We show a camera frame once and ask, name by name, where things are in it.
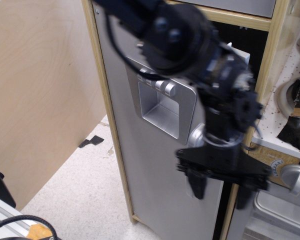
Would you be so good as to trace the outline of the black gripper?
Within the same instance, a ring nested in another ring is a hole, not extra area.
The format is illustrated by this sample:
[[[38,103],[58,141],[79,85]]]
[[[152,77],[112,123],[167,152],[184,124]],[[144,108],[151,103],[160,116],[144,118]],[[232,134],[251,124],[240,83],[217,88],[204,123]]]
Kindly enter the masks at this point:
[[[271,168],[246,154],[239,142],[217,144],[206,140],[203,146],[176,151],[177,170],[187,177],[187,194],[203,200],[207,178],[239,185],[235,208],[244,210],[259,190],[268,189]]]

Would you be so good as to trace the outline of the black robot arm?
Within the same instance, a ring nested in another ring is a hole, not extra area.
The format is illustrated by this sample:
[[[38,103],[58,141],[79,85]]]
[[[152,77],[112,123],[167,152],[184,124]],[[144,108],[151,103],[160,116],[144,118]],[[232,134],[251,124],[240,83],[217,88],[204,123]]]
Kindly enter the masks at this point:
[[[271,168],[246,154],[243,138],[260,119],[262,104],[254,77],[203,13],[191,4],[163,0],[100,0],[107,35],[119,56],[109,16],[143,42],[142,55],[153,73],[148,80],[184,78],[196,88],[205,110],[203,145],[179,149],[177,168],[194,196],[202,199],[207,178],[239,185],[236,208],[244,209],[253,192],[267,190]]]

